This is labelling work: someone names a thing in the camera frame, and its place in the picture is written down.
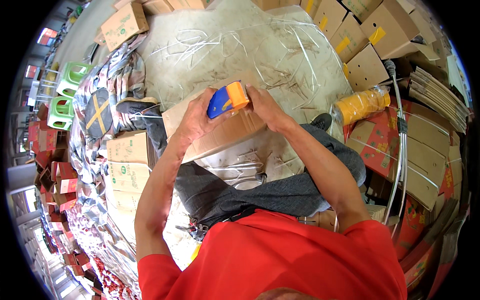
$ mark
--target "plastic stool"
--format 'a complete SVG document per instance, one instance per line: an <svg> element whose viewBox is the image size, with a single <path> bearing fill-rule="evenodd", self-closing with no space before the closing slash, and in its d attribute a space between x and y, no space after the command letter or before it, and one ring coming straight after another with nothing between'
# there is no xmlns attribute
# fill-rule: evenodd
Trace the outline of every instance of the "plastic stool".
<svg viewBox="0 0 480 300"><path fill-rule="evenodd" d="M69 130L73 123L73 103L70 97L55 97L48 108L47 125L55 129Z"/></svg>
<svg viewBox="0 0 480 300"><path fill-rule="evenodd" d="M64 95L65 97L73 98L75 92L78 89L78 84L82 77L87 74L93 68L92 65L70 61L65 64L63 71L60 75L59 85L57 86L57 93Z"/></svg>

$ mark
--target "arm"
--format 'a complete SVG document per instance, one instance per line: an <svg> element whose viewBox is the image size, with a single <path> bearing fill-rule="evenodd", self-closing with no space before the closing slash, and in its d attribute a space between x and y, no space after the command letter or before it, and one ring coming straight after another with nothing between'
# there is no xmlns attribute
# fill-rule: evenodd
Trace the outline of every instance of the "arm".
<svg viewBox="0 0 480 300"><path fill-rule="evenodd" d="M266 90L247 84L253 109L272 131L285 136L307 167L320 193L335 210L340 232L370 220L360 191L348 168L278 106Z"/></svg>
<svg viewBox="0 0 480 300"><path fill-rule="evenodd" d="M211 132L231 116L231 113L224 113L215 119L207 117L208 104L215 91L207 88L188 104L179 127L148 178L135 215L137 261L150 254L171 256L162 233L170 212L173 185L185 152L194 140Z"/></svg>

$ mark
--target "red t-shirt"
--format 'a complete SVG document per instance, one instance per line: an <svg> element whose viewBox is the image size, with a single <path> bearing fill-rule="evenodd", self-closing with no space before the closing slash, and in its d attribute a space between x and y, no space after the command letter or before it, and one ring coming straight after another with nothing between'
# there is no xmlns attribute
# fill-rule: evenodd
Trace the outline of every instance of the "red t-shirt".
<svg viewBox="0 0 480 300"><path fill-rule="evenodd" d="M388 228L373 220L343 234L257 210L215 224L183 272L151 254L138 262L142 299L255 299L280 287L320 299L406 299Z"/></svg>

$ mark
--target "gray pants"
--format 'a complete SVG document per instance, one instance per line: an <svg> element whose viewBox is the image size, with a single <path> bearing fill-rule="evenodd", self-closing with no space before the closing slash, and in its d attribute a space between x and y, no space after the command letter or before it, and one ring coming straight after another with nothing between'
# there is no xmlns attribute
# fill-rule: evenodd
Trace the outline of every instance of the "gray pants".
<svg viewBox="0 0 480 300"><path fill-rule="evenodd" d="M146 124L152 143L161 155L167 144L163 122L161 119L150 119L146 120ZM363 184L365 165L357 152L317 127L309 124L301 126L347 166L358 186ZM308 172L241 191L196 163L189 162L180 166L175 189L190 216L197 219L198 224L209 228L253 205L292 216L311 216L330 207Z"/></svg>

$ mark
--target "shoe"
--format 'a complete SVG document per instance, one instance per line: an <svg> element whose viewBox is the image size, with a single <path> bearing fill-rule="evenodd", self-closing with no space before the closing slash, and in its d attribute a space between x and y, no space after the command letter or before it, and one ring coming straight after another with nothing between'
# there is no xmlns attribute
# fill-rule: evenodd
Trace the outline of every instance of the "shoe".
<svg viewBox="0 0 480 300"><path fill-rule="evenodd" d="M320 114L310 123L310 125L327 131L330 128L330 125L332 125L332 116L328 113Z"/></svg>
<svg viewBox="0 0 480 300"><path fill-rule="evenodd" d="M145 97L143 99L135 99L127 97L117 103L117 111L124 114L136 114L158 103L154 97Z"/></svg>

